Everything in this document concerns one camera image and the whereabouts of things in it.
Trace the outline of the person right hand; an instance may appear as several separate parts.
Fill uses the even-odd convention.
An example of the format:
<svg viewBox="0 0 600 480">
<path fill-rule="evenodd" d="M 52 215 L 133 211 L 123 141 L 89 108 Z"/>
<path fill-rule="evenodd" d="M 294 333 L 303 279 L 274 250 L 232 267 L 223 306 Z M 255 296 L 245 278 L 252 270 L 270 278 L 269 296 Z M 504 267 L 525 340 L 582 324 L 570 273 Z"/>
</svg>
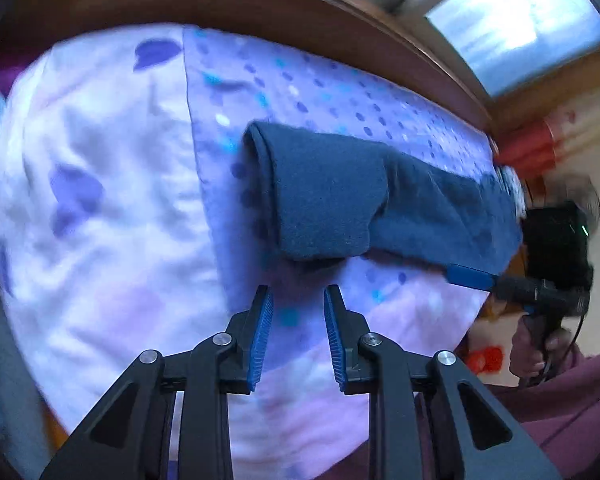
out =
<svg viewBox="0 0 600 480">
<path fill-rule="evenodd" d="M 520 379 L 538 376 L 545 366 L 544 356 L 550 358 L 553 364 L 559 363 L 568 353 L 572 339 L 570 330 L 558 328 L 547 338 L 544 349 L 539 350 L 532 337 L 536 322 L 538 322 L 537 318 L 532 318 L 530 315 L 522 316 L 512 338 L 509 370 Z"/>
</svg>

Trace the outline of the maroon sleeve forearm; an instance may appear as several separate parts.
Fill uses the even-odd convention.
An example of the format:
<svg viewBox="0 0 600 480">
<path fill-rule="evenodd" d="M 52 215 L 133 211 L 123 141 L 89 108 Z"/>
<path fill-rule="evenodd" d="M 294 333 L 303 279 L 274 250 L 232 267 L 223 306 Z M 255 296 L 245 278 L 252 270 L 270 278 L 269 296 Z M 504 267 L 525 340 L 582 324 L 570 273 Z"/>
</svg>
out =
<svg viewBox="0 0 600 480">
<path fill-rule="evenodd" d="M 574 350 L 542 385 L 493 386 L 498 398 L 565 479 L 600 479 L 600 354 Z"/>
</svg>

